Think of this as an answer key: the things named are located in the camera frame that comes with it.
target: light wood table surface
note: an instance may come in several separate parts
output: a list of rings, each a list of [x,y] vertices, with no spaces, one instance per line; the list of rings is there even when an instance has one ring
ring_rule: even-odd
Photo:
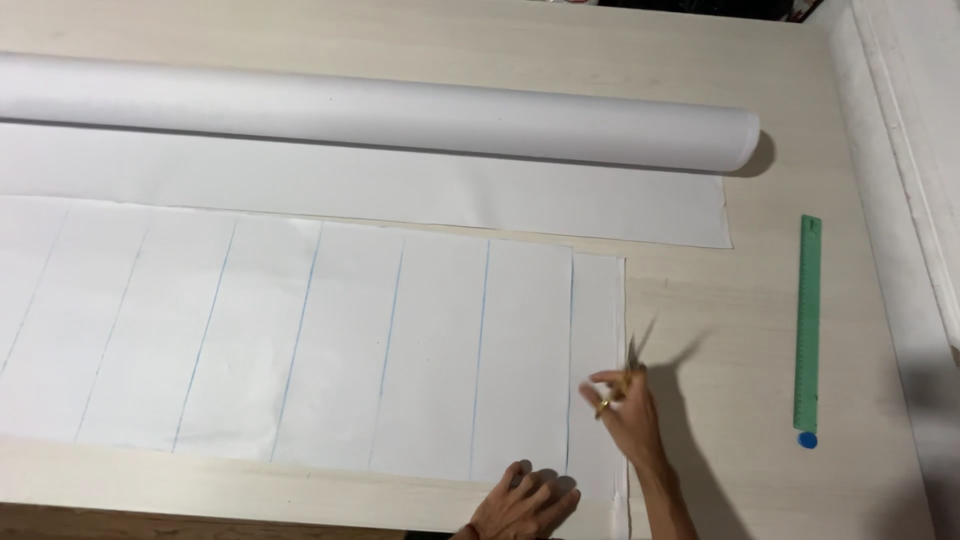
[[[783,23],[520,0],[0,0],[0,50],[738,106],[766,136],[725,180],[734,248],[478,231],[627,258],[627,330],[702,537],[931,536],[826,40]],[[820,446],[791,421],[798,239],[823,218]],[[703,336],[681,363],[671,358]],[[455,529],[489,486],[0,442],[0,501]],[[632,486],[636,538],[649,537]],[[608,533],[589,504],[564,531]]]

